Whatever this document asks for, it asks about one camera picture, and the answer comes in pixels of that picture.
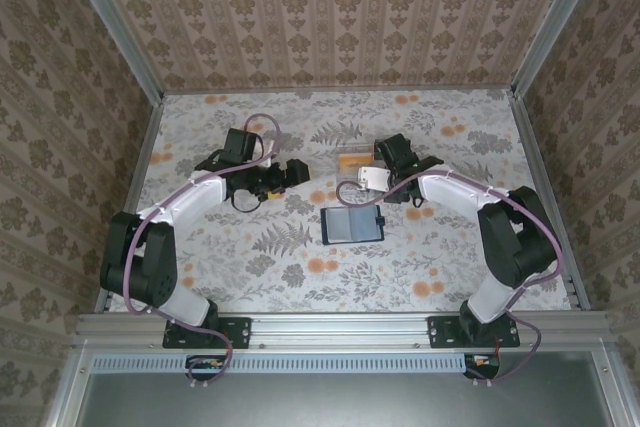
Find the blue card holder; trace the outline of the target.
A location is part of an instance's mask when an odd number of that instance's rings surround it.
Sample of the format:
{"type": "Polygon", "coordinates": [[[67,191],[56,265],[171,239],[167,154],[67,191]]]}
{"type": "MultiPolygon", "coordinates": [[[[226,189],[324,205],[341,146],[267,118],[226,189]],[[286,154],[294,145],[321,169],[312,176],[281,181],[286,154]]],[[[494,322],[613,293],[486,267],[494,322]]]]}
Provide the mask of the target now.
{"type": "Polygon", "coordinates": [[[324,246],[384,240],[386,219],[377,205],[322,208],[320,219],[324,246]]]}

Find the clear acrylic organizer box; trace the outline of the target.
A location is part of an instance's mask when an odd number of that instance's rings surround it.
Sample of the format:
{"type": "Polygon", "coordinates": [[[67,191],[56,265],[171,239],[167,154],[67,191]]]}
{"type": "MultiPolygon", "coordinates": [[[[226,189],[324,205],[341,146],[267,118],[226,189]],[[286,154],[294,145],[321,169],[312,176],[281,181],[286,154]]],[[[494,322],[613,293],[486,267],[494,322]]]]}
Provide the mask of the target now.
{"type": "Polygon", "coordinates": [[[381,167],[381,168],[386,168],[385,163],[383,162],[382,159],[380,159],[376,153],[375,153],[375,143],[368,143],[368,144],[352,144],[352,145],[346,145],[343,147],[339,147],[337,149],[337,174],[336,174],[336,178],[337,178],[337,182],[338,183],[343,183],[346,182],[347,185],[345,187],[341,187],[340,188],[340,195],[347,201],[347,202],[353,202],[353,203],[363,203],[366,201],[371,201],[374,198],[386,194],[388,192],[376,192],[376,191],[372,191],[372,190],[364,190],[361,189],[357,183],[357,174],[358,174],[358,170],[357,169],[348,169],[348,170],[341,170],[339,168],[339,156],[340,155],[349,155],[349,154],[355,154],[355,155],[364,155],[364,154],[368,154],[371,155],[373,157],[373,161],[369,164],[369,165],[364,165],[364,166],[374,166],[374,167],[381,167]]]}

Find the floral patterned table cover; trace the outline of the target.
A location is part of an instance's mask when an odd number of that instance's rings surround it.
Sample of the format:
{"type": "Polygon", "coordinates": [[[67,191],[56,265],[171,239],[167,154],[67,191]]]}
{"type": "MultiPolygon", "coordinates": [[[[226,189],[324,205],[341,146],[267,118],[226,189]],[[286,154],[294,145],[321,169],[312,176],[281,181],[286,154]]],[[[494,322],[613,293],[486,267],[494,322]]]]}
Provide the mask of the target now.
{"type": "Polygon", "coordinates": [[[533,179],[505,89],[171,95],[164,99],[139,197],[150,206],[248,126],[281,137],[310,180],[263,204],[239,193],[177,236],[178,279],[225,312],[455,311],[486,274],[477,225],[431,202],[383,204],[381,242],[326,246],[320,213],[337,203],[339,157],[404,135],[482,184],[533,179]]]}

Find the black connector board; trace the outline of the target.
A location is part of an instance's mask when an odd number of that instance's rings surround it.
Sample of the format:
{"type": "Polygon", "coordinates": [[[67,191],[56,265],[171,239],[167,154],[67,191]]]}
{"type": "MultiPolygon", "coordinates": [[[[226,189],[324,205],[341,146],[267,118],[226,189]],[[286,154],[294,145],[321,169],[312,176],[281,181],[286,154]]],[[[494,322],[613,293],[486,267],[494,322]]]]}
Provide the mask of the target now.
{"type": "Polygon", "coordinates": [[[465,354],[465,372],[463,375],[471,380],[492,380],[500,369],[498,354],[465,354]]]}
{"type": "Polygon", "coordinates": [[[185,375],[193,385],[211,384],[230,367],[228,355],[194,355],[185,360],[185,375]]]}

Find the grey metal panel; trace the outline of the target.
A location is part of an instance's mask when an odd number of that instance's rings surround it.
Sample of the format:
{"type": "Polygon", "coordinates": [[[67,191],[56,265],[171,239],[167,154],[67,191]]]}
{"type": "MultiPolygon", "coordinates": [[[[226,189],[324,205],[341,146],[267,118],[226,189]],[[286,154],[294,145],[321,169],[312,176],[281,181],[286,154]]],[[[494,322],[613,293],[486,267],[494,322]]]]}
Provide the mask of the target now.
{"type": "Polygon", "coordinates": [[[77,427],[613,427],[590,381],[433,374],[97,375],[77,427]]]}

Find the aluminium side rail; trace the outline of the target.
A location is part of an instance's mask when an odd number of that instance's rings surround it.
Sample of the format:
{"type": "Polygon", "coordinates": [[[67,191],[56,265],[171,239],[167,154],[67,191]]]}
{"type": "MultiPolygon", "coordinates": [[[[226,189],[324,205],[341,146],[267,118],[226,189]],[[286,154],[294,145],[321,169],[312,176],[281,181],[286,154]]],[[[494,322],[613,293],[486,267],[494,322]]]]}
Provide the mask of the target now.
{"type": "Polygon", "coordinates": [[[574,309],[590,311],[591,305],[571,247],[562,215],[549,180],[544,161],[524,101],[507,91],[515,124],[527,158],[531,177],[564,254],[563,282],[574,309]]]}
{"type": "Polygon", "coordinates": [[[150,164],[154,143],[159,132],[166,99],[167,95],[163,94],[160,98],[160,101],[151,109],[151,115],[147,124],[136,166],[131,176],[129,191],[123,208],[125,212],[135,213],[137,211],[137,206],[144,185],[144,180],[146,178],[146,172],[150,164]]]}

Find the aluminium front rail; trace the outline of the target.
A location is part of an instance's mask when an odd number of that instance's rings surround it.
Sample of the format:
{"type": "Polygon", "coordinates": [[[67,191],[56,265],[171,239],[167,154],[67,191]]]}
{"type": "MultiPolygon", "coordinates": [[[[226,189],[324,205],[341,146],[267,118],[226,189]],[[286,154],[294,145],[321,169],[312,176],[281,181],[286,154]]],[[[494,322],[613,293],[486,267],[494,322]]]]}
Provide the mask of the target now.
{"type": "MultiPolygon", "coordinates": [[[[427,318],[433,313],[256,314],[251,320],[249,352],[426,352],[430,347],[427,318]]],[[[615,336],[605,315],[592,311],[518,312],[517,352],[534,345],[541,332],[542,351],[594,351],[610,347],[615,336]]],[[[154,316],[124,313],[81,317],[72,348],[95,352],[157,352],[165,322],[154,316]]]]}

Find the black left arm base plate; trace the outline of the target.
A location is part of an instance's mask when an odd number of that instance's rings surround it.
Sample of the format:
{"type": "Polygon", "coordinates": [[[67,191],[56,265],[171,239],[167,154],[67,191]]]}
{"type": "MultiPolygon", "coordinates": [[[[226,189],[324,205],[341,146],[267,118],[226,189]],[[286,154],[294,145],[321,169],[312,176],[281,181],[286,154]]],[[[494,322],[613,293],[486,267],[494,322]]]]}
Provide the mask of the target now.
{"type": "MultiPolygon", "coordinates": [[[[251,337],[249,317],[222,317],[219,319],[218,332],[224,335],[234,349],[247,349],[251,337]]],[[[225,342],[211,334],[194,332],[167,322],[162,346],[165,349],[224,349],[225,342]]]]}

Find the aluminium frame post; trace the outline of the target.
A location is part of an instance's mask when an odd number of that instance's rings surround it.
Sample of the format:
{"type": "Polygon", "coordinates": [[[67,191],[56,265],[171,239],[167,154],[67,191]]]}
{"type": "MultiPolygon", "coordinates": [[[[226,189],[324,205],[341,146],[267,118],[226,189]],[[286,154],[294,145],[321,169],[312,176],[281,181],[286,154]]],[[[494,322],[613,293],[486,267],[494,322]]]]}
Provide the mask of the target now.
{"type": "Polygon", "coordinates": [[[90,0],[103,24],[126,60],[132,74],[153,108],[161,105],[164,88],[153,72],[141,43],[128,26],[116,0],[90,0]]]}
{"type": "Polygon", "coordinates": [[[578,2],[579,0],[553,0],[551,2],[548,13],[511,82],[511,90],[515,98],[523,98],[531,87],[578,2]]]}

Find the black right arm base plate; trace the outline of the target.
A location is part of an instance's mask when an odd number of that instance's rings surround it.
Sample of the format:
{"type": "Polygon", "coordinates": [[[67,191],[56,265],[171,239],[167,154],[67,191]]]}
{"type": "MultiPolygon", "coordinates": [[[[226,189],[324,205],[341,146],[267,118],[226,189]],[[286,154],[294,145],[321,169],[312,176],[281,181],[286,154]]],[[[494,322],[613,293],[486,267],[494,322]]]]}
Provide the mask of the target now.
{"type": "Polygon", "coordinates": [[[430,347],[444,348],[515,348],[520,346],[516,323],[503,315],[488,324],[460,316],[438,315],[427,318],[430,347]]]}

